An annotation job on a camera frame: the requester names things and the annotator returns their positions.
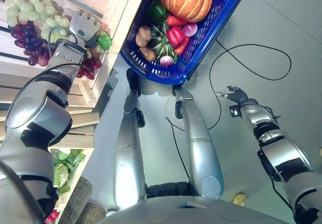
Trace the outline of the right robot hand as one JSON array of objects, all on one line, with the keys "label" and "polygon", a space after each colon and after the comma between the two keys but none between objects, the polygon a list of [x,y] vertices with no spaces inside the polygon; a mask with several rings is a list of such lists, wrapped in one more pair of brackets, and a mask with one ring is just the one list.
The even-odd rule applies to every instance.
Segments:
[{"label": "right robot hand", "polygon": [[249,99],[246,92],[237,86],[227,86],[227,89],[229,93],[215,92],[215,95],[217,97],[227,98],[238,104]]}]

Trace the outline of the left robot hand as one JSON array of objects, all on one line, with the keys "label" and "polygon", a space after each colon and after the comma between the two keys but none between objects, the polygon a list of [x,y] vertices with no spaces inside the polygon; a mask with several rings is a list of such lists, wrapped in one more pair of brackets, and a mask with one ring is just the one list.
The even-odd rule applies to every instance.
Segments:
[{"label": "left robot hand", "polygon": [[100,28],[100,22],[87,12],[79,9],[73,11],[69,30],[84,41],[86,48],[93,49],[97,47],[97,33]]}]

